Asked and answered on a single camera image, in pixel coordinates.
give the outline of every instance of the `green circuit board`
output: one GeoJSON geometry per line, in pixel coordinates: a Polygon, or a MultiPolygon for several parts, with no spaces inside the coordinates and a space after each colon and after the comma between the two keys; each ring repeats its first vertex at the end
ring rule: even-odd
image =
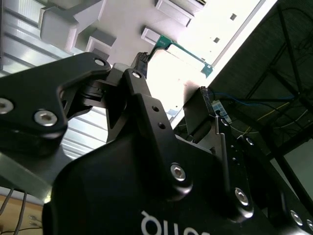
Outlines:
{"type": "Polygon", "coordinates": [[[171,39],[161,35],[159,40],[157,41],[155,47],[153,48],[152,52],[150,55],[153,55],[153,53],[155,52],[156,49],[158,48],[163,48],[165,50],[167,50],[169,48],[170,45],[175,45],[177,46],[179,49],[183,50],[184,52],[188,53],[189,55],[191,55],[192,57],[194,57],[195,59],[201,61],[203,63],[203,69],[201,70],[202,73],[205,74],[205,77],[208,77],[210,75],[210,73],[213,71],[213,68],[211,65],[209,65],[208,63],[206,63],[204,60],[200,59],[199,57],[195,56],[194,54],[190,53],[189,51],[187,51],[185,48],[183,48],[181,45],[179,45],[178,43],[172,41],[171,39]]]}

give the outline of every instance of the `logo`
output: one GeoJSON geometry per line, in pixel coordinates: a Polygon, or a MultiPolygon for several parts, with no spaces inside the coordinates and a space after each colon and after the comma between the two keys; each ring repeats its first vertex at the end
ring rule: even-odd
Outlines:
{"type": "MultiPolygon", "coordinates": [[[[166,220],[163,220],[163,230],[160,222],[157,218],[148,215],[145,211],[141,213],[144,218],[141,221],[141,231],[143,235],[168,235],[168,222],[166,220]],[[150,234],[147,231],[147,223],[153,222],[156,225],[156,233],[150,234]]],[[[178,224],[174,223],[174,235],[179,235],[178,233],[178,224]]],[[[193,228],[185,228],[183,235],[200,235],[195,229],[193,228]]]]}

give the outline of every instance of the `screw head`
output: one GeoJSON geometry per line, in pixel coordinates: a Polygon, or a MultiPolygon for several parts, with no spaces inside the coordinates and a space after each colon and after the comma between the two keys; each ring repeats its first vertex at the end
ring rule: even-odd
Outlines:
{"type": "Polygon", "coordinates": [[[178,181],[184,181],[186,179],[186,173],[184,169],[177,164],[171,165],[171,173],[178,181]]]}
{"type": "Polygon", "coordinates": [[[7,114],[14,109],[13,103],[5,98],[0,98],[0,114],[7,114]]]}
{"type": "Polygon", "coordinates": [[[303,225],[301,218],[298,216],[298,214],[297,214],[296,212],[290,211],[290,214],[291,214],[293,220],[294,220],[299,226],[302,226],[302,225],[303,225]]]}
{"type": "Polygon", "coordinates": [[[34,115],[35,122],[41,126],[53,126],[58,118],[53,112],[48,110],[40,110],[34,115]]]}
{"type": "Polygon", "coordinates": [[[100,66],[104,66],[105,65],[105,63],[102,60],[100,60],[100,59],[96,58],[94,61],[95,61],[96,64],[98,64],[100,66]]]}
{"type": "Polygon", "coordinates": [[[309,228],[313,231],[313,222],[310,221],[309,219],[307,219],[307,224],[308,224],[309,228]]]}
{"type": "Polygon", "coordinates": [[[224,126],[228,126],[228,123],[224,118],[221,119],[221,122],[224,124],[224,126]]]}
{"type": "Polygon", "coordinates": [[[236,198],[240,201],[241,204],[244,206],[249,205],[249,200],[245,193],[240,188],[235,188],[235,195],[236,198]]]}
{"type": "Polygon", "coordinates": [[[133,72],[133,75],[136,77],[136,78],[141,78],[140,74],[136,73],[136,72],[133,72]]]}
{"type": "Polygon", "coordinates": [[[252,140],[250,138],[246,138],[246,141],[250,144],[250,145],[254,145],[254,143],[252,142],[252,140]]]}

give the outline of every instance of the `yellow cable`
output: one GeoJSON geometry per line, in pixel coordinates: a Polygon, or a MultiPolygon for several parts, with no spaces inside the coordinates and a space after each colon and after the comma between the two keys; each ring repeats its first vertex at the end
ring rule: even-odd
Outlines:
{"type": "MultiPolygon", "coordinates": [[[[289,104],[289,102],[282,104],[281,106],[279,106],[279,107],[276,108],[276,109],[280,109],[280,108],[284,107],[284,106],[287,105],[287,104],[289,104]]],[[[265,118],[266,116],[268,116],[268,115],[274,113],[275,111],[276,111],[276,110],[274,109],[274,110],[268,112],[267,114],[264,114],[263,116],[261,116],[260,118],[258,118],[257,121],[261,120],[262,118],[265,118]]],[[[250,128],[251,128],[251,127],[249,126],[249,127],[246,129],[244,135],[250,130],[250,128]]]]}

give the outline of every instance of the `wall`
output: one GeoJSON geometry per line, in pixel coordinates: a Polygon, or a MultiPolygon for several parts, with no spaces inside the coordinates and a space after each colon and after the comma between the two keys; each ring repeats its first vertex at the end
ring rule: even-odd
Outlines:
{"type": "MultiPolygon", "coordinates": [[[[302,144],[285,156],[287,162],[297,175],[303,187],[313,199],[313,140],[302,144]]],[[[286,180],[275,160],[271,161],[277,171],[286,180]]]]}

